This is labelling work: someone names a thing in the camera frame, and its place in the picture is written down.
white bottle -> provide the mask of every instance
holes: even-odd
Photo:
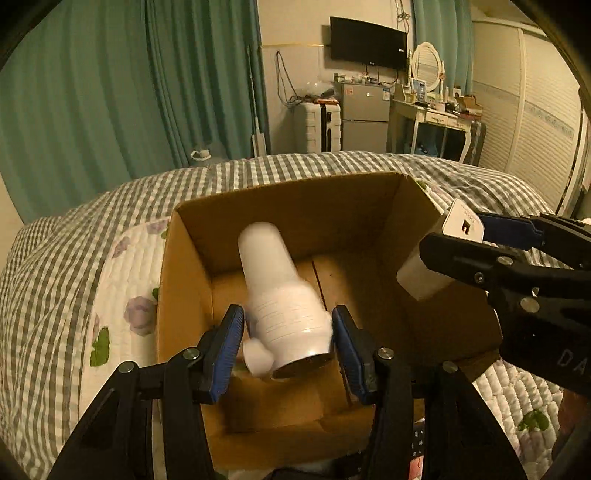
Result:
[[[238,238],[238,250],[249,294],[251,338],[243,351],[251,374],[262,377],[299,360],[328,355],[330,314],[314,288],[298,276],[277,227],[249,225]]]

refrigerator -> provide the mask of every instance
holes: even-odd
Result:
[[[342,149],[386,153],[390,88],[339,83]]]

gray checkered blanket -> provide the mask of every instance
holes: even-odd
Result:
[[[0,279],[0,436],[32,479],[45,478],[78,421],[83,345],[113,239],[170,215],[183,200],[260,184],[400,171],[476,210],[549,212],[523,181],[419,155],[339,152],[271,155],[132,181],[18,234]],[[539,263],[534,254],[530,261]]]

television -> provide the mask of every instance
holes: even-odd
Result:
[[[361,20],[330,17],[330,57],[404,70],[407,34]]]

green curtain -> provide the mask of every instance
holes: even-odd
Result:
[[[445,61],[445,86],[472,91],[474,35],[469,0],[413,0],[416,43],[428,41]]]
[[[251,156],[255,0],[63,0],[0,71],[0,173],[25,223],[220,141]]]

